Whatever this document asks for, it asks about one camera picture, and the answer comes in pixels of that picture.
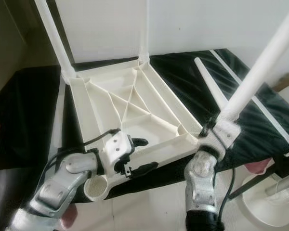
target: black cable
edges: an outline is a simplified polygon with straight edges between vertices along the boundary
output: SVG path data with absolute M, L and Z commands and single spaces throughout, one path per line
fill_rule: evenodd
M 235 183 L 235 179 L 236 179 L 236 170 L 233 168 L 232 169 L 232 178 L 231 178 L 231 182 L 230 182 L 230 185 L 229 185 L 229 188 L 228 188 L 228 191 L 225 195 L 225 197 L 223 198 L 223 201 L 222 201 L 222 204 L 221 204 L 221 207 L 220 207 L 220 211 L 219 211 L 219 214 L 218 214 L 218 222 L 220 224 L 222 224 L 222 215 L 223 215 L 223 209 L 225 207 L 225 204 L 228 200 L 228 197 L 232 191 L 232 188 L 233 188 L 233 185 Z
M 94 138 L 94 139 L 92 139 L 92 140 L 89 140 L 89 141 L 87 141 L 87 142 L 84 142 L 83 145 L 86 146 L 86 145 L 88 145 L 88 144 L 90 144 L 90 143 L 93 143 L 93 142 L 96 142 L 96 141 L 100 140 L 101 138 L 103 138 L 104 136 L 106 136 L 106 135 L 108 135 L 108 134 L 114 135 L 114 134 L 118 133 L 119 131 L 121 131 L 121 129 L 119 129 L 119 128 L 117 128 L 117 129 L 110 129 L 110 130 L 104 132 L 102 135 L 99 135 L 98 137 L 96 137 L 96 138 Z
M 213 188 L 215 188 L 215 183 L 216 183 L 216 172 L 214 173 L 214 177 L 213 177 Z
M 92 139 L 92 140 L 89 140 L 89 141 L 87 141 L 87 142 L 84 142 L 83 144 L 81 144 L 81 145 L 79 145 L 79 146 L 72 147 L 72 148 L 68 148 L 68 149 L 66 149 L 66 150 L 63 150 L 63 151 L 60 151 L 60 152 L 54 154 L 54 155 L 50 158 L 50 160 L 48 160 L 48 162 L 46 163 L 46 165 L 44 166 L 43 171 L 42 171 L 42 173 L 41 173 L 41 176 L 40 176 L 40 178 L 39 178 L 39 181 L 38 181 L 38 184 L 37 184 L 37 186 L 36 186 L 36 188 L 35 188 L 34 193 L 36 193 L 36 192 L 38 191 L 38 188 L 40 187 L 41 182 L 44 181 L 46 171 L 47 171 L 48 169 L 50 169 L 50 168 L 56 163 L 56 162 L 55 162 L 55 163 L 52 163 L 52 161 L 53 161 L 54 159 L 56 159 L 56 158 L 58 158 L 58 157 L 65 157 L 66 155 L 71 154 L 72 152 L 79 151 L 79 149 L 83 148 L 84 146 L 86 146 L 86 145 L 88 145 L 88 144 L 91 144 L 91 143 L 94 143 L 94 142 L 100 140 L 101 138 L 105 137 L 105 136 L 108 135 L 108 134 L 114 135 L 114 134 L 118 133 L 119 131 L 121 131 L 121 129 L 119 129 L 119 128 L 117 128 L 117 129 L 110 129 L 110 130 L 104 132 L 103 134 L 99 135 L 98 137 L 96 137 L 96 138 L 94 138 L 94 139 Z M 88 152 L 94 152 L 94 153 L 95 153 L 96 151 L 97 151 L 97 149 L 96 149 L 96 148 L 93 148 L 93 149 L 88 150 L 88 151 L 85 152 L 85 153 L 88 153 Z

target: white wall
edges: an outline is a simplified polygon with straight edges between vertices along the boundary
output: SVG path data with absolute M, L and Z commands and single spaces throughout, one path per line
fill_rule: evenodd
M 26 44 L 8 8 L 0 0 L 0 90 L 18 69 Z
M 23 38 L 27 33 L 39 27 L 38 15 L 33 11 L 31 4 L 35 4 L 33 0 L 3 0 L 9 9 L 17 28 Z
M 75 62 L 138 53 L 143 0 L 56 0 Z M 150 0 L 150 54 L 229 48 L 252 66 L 289 0 Z M 270 84 L 289 72 L 289 51 Z

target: white plastic frame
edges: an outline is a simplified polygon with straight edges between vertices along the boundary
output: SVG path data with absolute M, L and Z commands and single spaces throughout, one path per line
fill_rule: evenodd
M 149 144 L 137 147 L 130 156 L 128 165 L 132 169 L 151 162 L 161 167 L 195 152 L 202 126 L 148 62 L 148 1 L 143 6 L 139 59 L 79 72 L 68 60 L 46 0 L 35 2 L 62 77 L 71 87 L 84 142 L 112 128 L 121 128 L 133 138 L 147 139 Z M 93 201 L 105 199 L 112 187 L 129 180 L 114 172 L 103 156 L 107 139 L 85 147 L 100 150 L 105 170 L 105 175 L 85 184 L 85 194 Z

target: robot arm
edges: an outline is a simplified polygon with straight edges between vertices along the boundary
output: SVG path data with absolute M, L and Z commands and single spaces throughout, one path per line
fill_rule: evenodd
M 113 160 L 114 170 L 131 178 L 145 174 L 148 171 L 146 165 L 135 170 L 131 168 L 126 170 L 126 164 L 135 147 L 147 145 L 148 141 L 131 138 L 119 129 L 114 131 L 117 133 L 106 143 L 105 148 L 111 151 L 114 139 L 120 146 L 125 147 L 124 151 L 120 152 L 120 155 L 117 154 Z M 89 177 L 96 176 L 99 168 L 103 166 L 97 159 L 96 153 L 74 153 L 66 156 L 58 171 L 35 192 L 27 207 L 17 210 L 6 231 L 54 230 L 58 220 L 73 200 L 77 188 Z
M 208 123 L 199 136 L 199 147 L 184 171 L 186 179 L 186 228 L 223 230 L 214 195 L 214 167 L 240 134 L 240 127 L 227 119 Z
M 96 174 L 94 153 L 71 154 L 59 170 L 35 193 L 26 209 L 18 209 L 8 231 L 52 231 L 91 172 Z

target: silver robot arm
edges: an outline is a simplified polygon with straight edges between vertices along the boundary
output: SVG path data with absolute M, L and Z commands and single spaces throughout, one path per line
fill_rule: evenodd
M 187 231 L 224 230 L 214 194 L 214 167 L 239 134 L 240 127 L 223 118 L 209 122 L 201 132 L 198 150 L 184 170 Z
M 35 193 L 26 209 L 18 209 L 7 231 L 52 231 L 76 194 L 77 188 L 96 174 L 94 153 L 71 154 L 59 170 Z

